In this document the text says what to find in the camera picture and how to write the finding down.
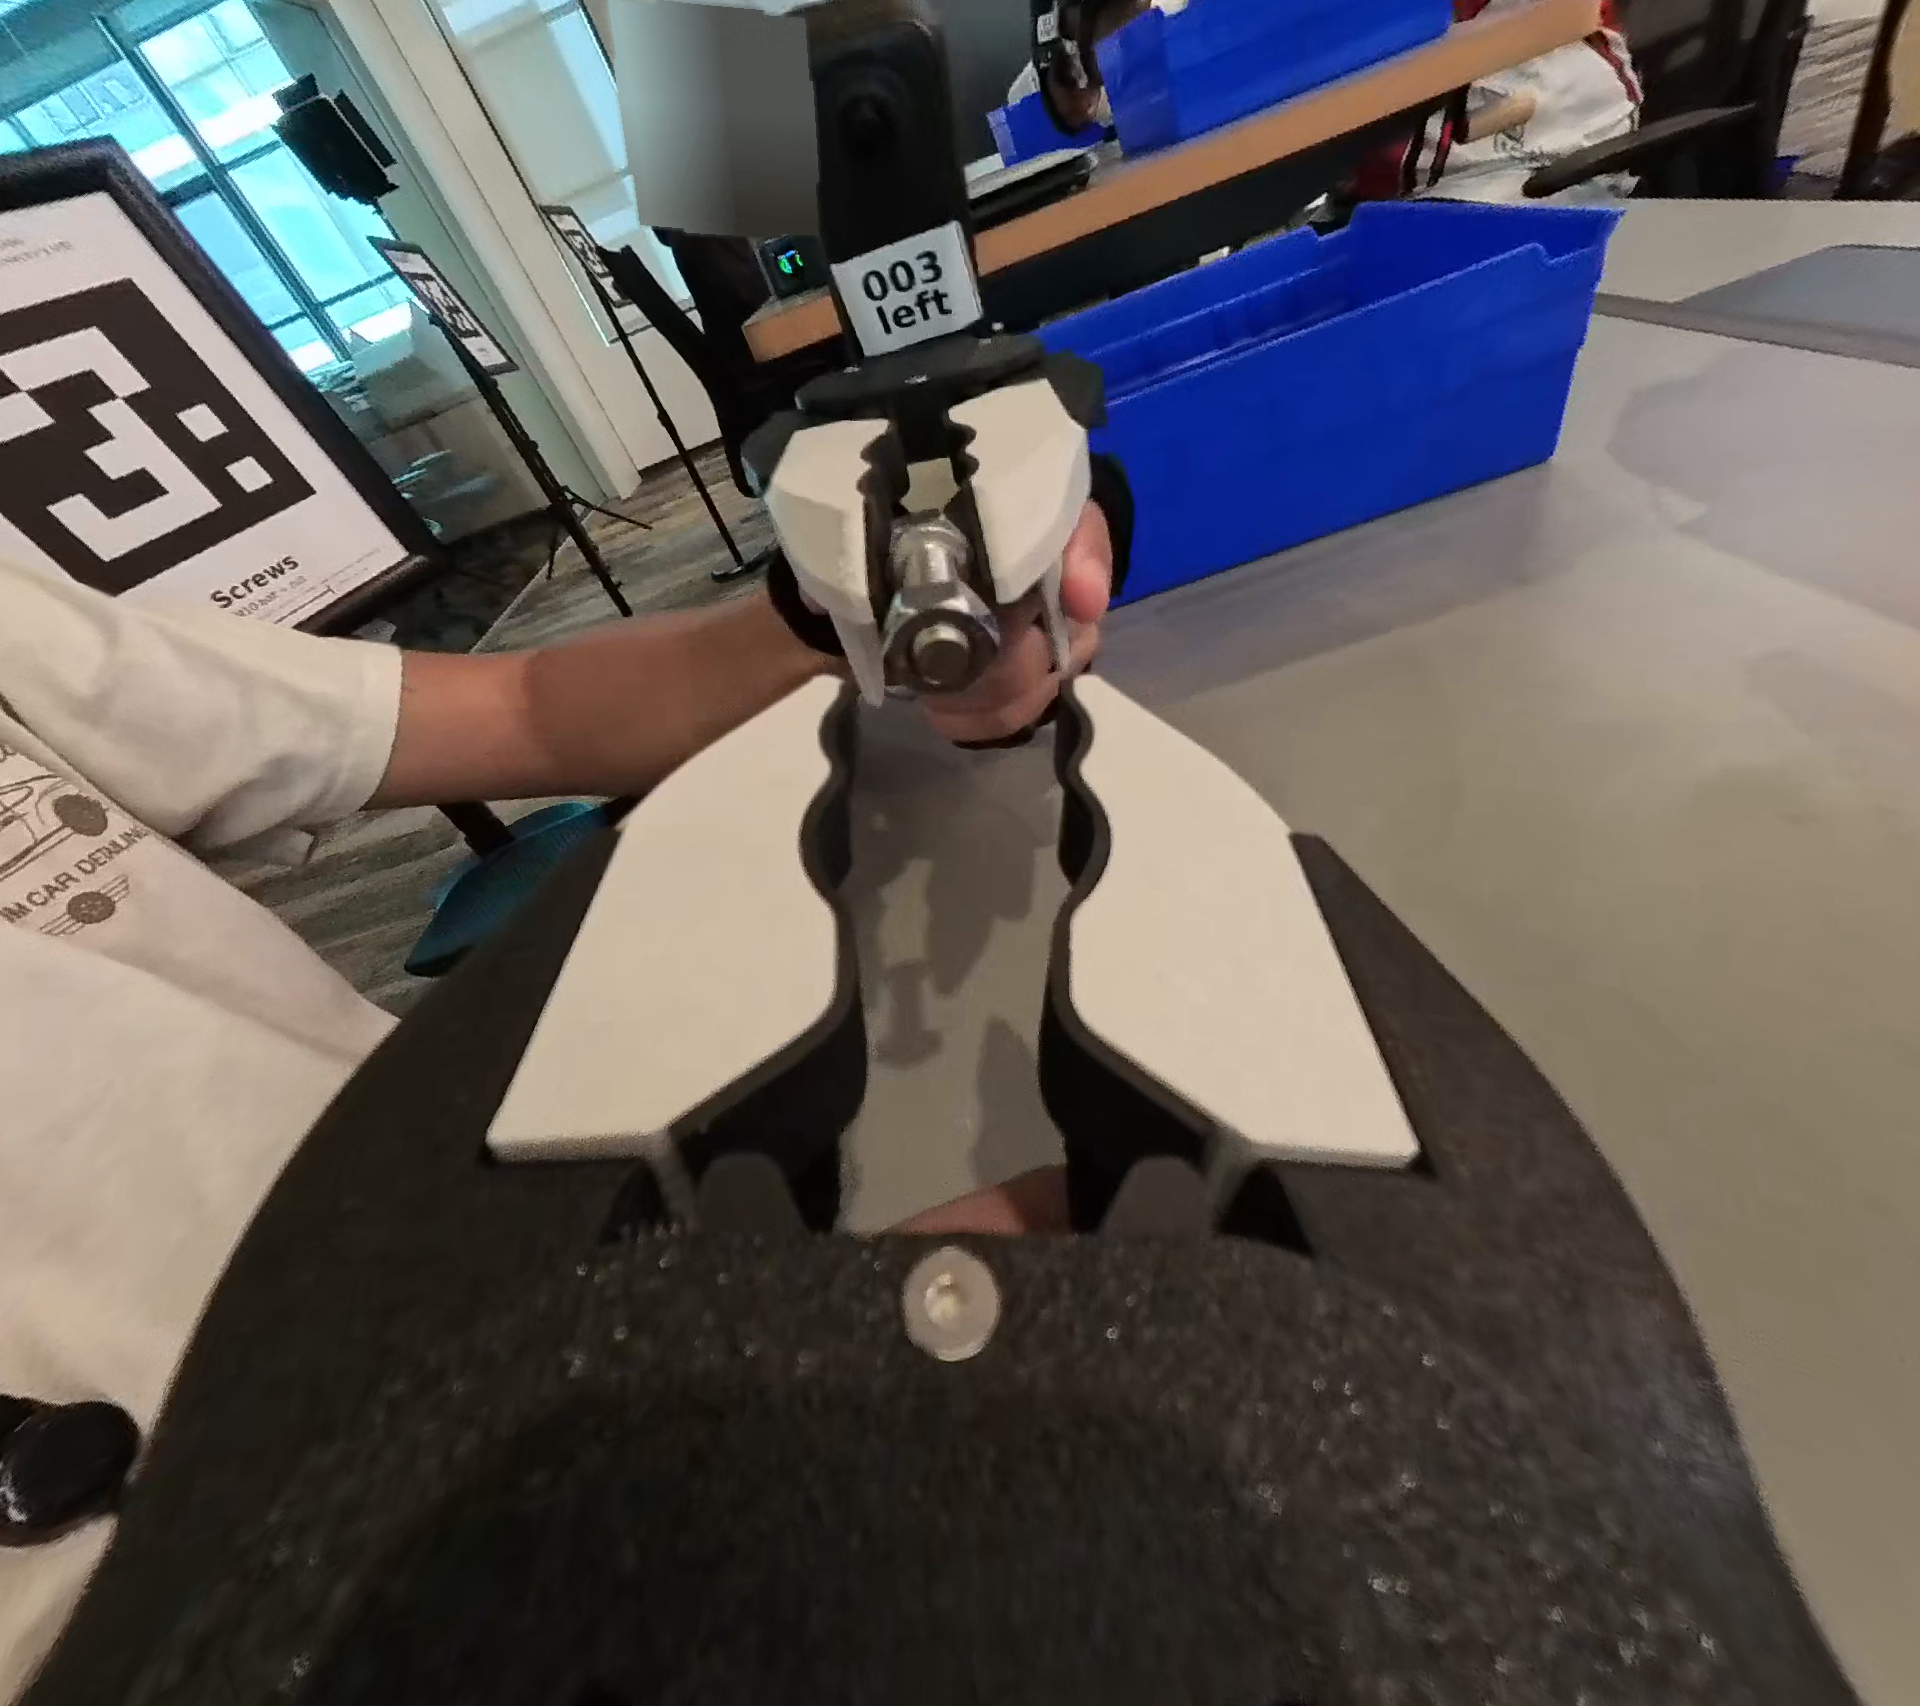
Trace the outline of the small blue plastic bin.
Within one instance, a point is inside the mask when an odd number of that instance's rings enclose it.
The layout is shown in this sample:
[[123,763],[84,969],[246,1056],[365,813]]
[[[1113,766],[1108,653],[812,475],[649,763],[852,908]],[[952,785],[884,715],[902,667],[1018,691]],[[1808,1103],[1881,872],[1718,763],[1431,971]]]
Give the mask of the small blue plastic bin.
[[1113,140],[1113,128],[1104,124],[1063,133],[1040,94],[1029,94],[1018,101],[990,109],[988,127],[994,133],[995,155],[1007,167],[1045,158],[1058,151],[1091,151]]

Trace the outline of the wooden desk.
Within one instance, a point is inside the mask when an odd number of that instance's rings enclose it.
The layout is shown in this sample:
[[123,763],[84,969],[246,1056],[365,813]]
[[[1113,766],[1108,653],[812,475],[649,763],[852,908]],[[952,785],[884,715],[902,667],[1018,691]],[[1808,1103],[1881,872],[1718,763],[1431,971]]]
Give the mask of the wooden desk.
[[1213,134],[1100,161],[1068,199],[976,238],[988,319],[1010,331],[1039,328],[1274,230],[1286,211],[1339,182],[1371,151],[1418,133],[1455,94],[1584,41],[1600,19],[1602,0],[1481,13],[1443,38]]

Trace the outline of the person in white shirt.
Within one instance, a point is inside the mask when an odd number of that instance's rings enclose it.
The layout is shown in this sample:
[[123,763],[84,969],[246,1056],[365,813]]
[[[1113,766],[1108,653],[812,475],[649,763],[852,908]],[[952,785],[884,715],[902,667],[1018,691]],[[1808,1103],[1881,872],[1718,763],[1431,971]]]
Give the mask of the person in white shirt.
[[403,659],[4,566],[4,1395],[148,1434],[300,1139],[392,1017],[216,854],[365,807]]

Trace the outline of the person's left forearm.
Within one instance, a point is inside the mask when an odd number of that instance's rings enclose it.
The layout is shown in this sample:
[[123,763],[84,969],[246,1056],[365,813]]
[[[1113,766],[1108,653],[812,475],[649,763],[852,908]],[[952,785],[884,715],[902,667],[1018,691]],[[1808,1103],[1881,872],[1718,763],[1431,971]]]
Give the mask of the person's left forearm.
[[512,653],[403,653],[371,809],[635,797],[841,662],[765,595]]

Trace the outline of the framed marker sign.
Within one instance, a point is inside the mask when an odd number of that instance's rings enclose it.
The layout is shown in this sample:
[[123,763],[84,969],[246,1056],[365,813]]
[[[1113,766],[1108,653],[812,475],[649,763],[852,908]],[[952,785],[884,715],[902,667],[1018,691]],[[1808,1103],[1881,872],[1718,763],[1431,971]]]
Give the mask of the framed marker sign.
[[4,560],[345,634],[442,542],[98,137],[4,155]]

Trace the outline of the steel hex bolt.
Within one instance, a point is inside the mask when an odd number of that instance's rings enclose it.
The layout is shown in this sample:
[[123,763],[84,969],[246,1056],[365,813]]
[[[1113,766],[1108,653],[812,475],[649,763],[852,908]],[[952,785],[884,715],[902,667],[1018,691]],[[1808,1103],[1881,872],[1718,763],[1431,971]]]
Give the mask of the steel hex bolt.
[[[941,518],[938,514],[902,518],[895,527],[887,565],[890,565],[895,595],[910,586],[948,583],[948,578],[964,578],[972,587],[970,542],[961,535],[961,527]],[[913,692],[933,692],[913,685],[902,685],[902,686]]]

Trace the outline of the blue mesh office chair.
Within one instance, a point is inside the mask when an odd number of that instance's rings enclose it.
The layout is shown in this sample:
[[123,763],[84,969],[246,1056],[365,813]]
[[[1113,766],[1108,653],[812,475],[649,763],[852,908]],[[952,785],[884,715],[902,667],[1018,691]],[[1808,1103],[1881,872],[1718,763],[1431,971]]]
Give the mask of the blue mesh office chair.
[[468,858],[442,882],[435,908],[403,969],[411,978],[445,978],[468,950],[546,884],[582,842],[613,827],[622,807],[609,801],[552,801],[516,819],[481,801],[445,807]]

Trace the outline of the person's left hand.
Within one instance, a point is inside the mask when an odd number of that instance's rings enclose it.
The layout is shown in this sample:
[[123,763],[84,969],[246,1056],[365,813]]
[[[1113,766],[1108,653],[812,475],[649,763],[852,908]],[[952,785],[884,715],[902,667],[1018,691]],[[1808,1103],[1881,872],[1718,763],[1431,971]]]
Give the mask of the person's left hand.
[[1113,596],[1113,538],[1108,515],[1090,502],[1058,560],[1058,616],[1068,662],[1052,658],[1045,607],[1022,601],[998,617],[998,653],[964,692],[922,703],[924,719],[953,748],[1006,748],[1052,715],[1063,686],[1085,671],[1100,644],[1100,622]]

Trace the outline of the black tripod sign stand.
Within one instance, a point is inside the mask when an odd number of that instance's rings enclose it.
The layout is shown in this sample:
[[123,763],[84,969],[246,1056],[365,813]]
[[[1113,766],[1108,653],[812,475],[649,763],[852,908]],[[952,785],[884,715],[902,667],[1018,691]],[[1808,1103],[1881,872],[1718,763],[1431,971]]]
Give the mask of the black tripod sign stand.
[[546,502],[546,518],[556,527],[556,538],[574,542],[582,554],[587,574],[598,578],[602,595],[609,596],[615,616],[633,617],[633,607],[618,586],[599,542],[587,532],[587,518],[613,518],[626,527],[643,527],[639,518],[605,506],[602,502],[587,502],[579,488],[558,481],[552,461],[530,437],[530,431],[519,422],[512,406],[501,392],[499,377],[516,376],[519,364],[506,353],[506,349],[481,325],[473,310],[452,290],[437,265],[418,245],[392,238],[371,235],[368,248],[384,257],[384,265],[397,272],[407,296],[419,305],[429,325],[442,334],[446,349],[455,353],[468,382],[478,388],[484,406],[499,422],[501,436],[512,448],[519,466],[527,472],[534,488]]
[[768,560],[768,548],[761,548],[759,554],[747,554],[740,548],[740,542],[734,541],[729,523],[723,518],[702,472],[694,461],[694,454],[686,449],[677,422],[673,421],[665,403],[659,398],[659,391],[652,382],[652,371],[633,341],[633,334],[626,328],[630,316],[639,316],[643,310],[635,302],[630,302],[615,280],[609,265],[599,257],[602,248],[598,245],[598,241],[591,238],[587,224],[576,217],[576,211],[565,206],[565,205],[541,205],[536,206],[546,227],[552,230],[556,242],[561,242],[561,248],[569,257],[569,269],[579,269],[582,284],[591,290],[591,296],[598,301],[609,340],[613,344],[624,353],[624,361],[630,364],[652,412],[655,421],[664,431],[664,437],[670,442],[670,448],[675,449],[675,458],[682,461],[683,478],[689,481],[700,503],[706,506],[710,527],[716,532],[723,548],[729,553],[729,566],[716,566],[710,569],[710,583],[721,586],[731,586],[731,583],[745,583],[749,577],[755,577],[765,560]]

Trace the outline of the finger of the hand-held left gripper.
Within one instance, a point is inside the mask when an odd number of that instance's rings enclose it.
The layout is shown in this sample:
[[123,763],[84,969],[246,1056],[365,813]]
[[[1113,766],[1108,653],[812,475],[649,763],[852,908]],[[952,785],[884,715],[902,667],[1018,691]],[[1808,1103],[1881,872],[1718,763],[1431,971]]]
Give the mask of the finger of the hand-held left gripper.
[[1002,385],[961,406],[977,553],[995,604],[1039,595],[1056,671],[1068,671],[1064,553],[1091,499],[1085,430],[1047,377]]
[[884,418],[801,427],[768,481],[768,514],[801,601],[834,626],[852,685],[887,706],[881,626],[895,601],[901,458]]

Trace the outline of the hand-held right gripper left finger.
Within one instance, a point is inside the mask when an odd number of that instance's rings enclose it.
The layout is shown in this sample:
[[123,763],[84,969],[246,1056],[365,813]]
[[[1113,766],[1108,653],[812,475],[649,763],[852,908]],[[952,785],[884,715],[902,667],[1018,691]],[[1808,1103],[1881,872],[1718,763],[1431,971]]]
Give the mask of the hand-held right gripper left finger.
[[490,1122],[501,1167],[645,1167],[682,1224],[831,1235],[867,1097],[843,887],[859,700],[803,685],[652,790]]

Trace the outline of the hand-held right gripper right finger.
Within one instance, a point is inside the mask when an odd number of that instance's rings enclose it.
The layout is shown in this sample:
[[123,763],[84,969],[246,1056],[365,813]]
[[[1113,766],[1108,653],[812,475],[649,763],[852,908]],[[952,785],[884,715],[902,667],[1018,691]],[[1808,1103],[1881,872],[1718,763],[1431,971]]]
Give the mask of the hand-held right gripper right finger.
[[1039,1088],[1076,1233],[1296,1235],[1286,1169],[1423,1142],[1283,819],[1100,679],[1058,709]]

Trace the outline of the black studio light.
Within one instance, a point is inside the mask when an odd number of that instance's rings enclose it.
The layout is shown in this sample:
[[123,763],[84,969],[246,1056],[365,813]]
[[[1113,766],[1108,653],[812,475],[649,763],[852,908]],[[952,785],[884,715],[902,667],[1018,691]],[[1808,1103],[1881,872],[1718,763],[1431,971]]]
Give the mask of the black studio light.
[[320,94],[314,74],[276,86],[276,134],[332,199],[377,206],[392,188],[397,152],[342,94]]

